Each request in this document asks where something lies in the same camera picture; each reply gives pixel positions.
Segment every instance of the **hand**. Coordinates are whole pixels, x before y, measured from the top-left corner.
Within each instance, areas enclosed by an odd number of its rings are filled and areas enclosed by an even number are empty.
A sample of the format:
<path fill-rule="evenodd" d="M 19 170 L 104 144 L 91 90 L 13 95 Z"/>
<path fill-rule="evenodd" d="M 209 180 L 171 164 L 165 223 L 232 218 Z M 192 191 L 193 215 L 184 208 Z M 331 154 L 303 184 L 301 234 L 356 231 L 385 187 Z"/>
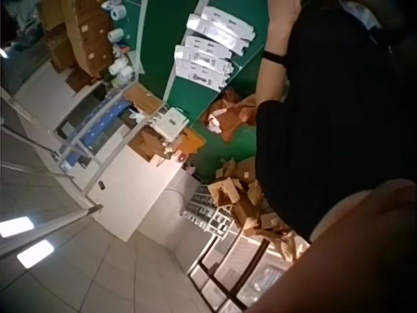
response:
<path fill-rule="evenodd" d="M 301 12 L 301 0 L 268 0 L 270 29 L 290 31 Z"/>

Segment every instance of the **ceiling light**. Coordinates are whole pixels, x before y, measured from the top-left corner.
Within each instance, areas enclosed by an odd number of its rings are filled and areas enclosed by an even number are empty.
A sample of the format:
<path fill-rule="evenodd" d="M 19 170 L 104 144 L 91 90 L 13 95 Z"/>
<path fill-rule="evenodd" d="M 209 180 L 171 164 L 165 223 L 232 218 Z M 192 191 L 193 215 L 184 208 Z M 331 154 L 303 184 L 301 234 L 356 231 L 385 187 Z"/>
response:
<path fill-rule="evenodd" d="M 25 268 L 30 268 L 53 252 L 53 246 L 47 240 L 42 240 L 35 246 L 18 254 L 19 261 Z"/>
<path fill-rule="evenodd" d="M 33 224 L 26 216 L 15 218 L 14 220 L 7 220 L 0 223 L 0 235 L 9 237 L 16 235 L 17 233 L 23 233 L 24 231 L 32 230 Z"/>
<path fill-rule="evenodd" d="M 7 56 L 7 54 L 6 54 L 6 51 L 5 50 L 3 50 L 3 49 L 0 49 L 0 55 L 2 56 L 2 57 L 4 57 L 4 58 L 8 58 L 8 56 Z"/>

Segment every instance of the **skin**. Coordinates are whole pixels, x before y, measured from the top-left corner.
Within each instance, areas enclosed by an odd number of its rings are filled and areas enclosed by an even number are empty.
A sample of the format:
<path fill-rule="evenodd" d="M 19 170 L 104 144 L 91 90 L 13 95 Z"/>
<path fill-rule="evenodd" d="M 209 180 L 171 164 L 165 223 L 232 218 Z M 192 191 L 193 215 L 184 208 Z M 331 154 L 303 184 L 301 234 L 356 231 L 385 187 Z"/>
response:
<path fill-rule="evenodd" d="M 299 0 L 269 0 L 266 50 L 285 55 Z M 256 99 L 280 100 L 285 68 L 262 60 Z M 399 312 L 413 305 L 416 185 L 388 181 L 345 202 L 303 256 L 247 313 Z"/>

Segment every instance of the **person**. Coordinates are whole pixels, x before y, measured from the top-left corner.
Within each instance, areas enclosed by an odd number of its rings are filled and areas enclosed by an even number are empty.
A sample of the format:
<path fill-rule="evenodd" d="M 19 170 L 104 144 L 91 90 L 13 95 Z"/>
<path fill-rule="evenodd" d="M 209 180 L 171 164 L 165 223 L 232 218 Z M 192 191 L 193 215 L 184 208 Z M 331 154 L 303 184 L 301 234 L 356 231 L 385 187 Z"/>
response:
<path fill-rule="evenodd" d="M 354 16 L 300 11 L 268 0 L 256 174 L 312 244 L 247 312 L 398 310 L 416 280 L 415 101 Z"/>

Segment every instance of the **paper towel roll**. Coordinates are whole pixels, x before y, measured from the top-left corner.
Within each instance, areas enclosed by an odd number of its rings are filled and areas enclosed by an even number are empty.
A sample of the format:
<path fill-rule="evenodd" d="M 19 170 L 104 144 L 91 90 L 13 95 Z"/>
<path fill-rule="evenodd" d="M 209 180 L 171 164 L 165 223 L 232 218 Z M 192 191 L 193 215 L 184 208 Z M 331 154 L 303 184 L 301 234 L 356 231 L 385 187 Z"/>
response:
<path fill-rule="evenodd" d="M 110 42 L 118 42 L 123 38 L 123 36 L 124 36 L 124 33 L 123 33 L 123 29 L 121 28 L 116 28 L 107 34 L 107 38 L 109 39 Z"/>
<path fill-rule="evenodd" d="M 133 73 L 133 67 L 129 67 L 129 66 L 125 67 L 124 69 L 120 71 L 120 75 L 123 78 L 128 78 L 131 75 L 131 73 Z"/>
<path fill-rule="evenodd" d="M 126 16 L 126 7 L 124 5 L 117 5 L 111 10 L 110 15 L 114 21 L 120 20 Z"/>
<path fill-rule="evenodd" d="M 109 66 L 110 74 L 116 75 L 127 66 L 127 63 L 128 61 L 126 59 L 116 59 L 115 62 Z"/>

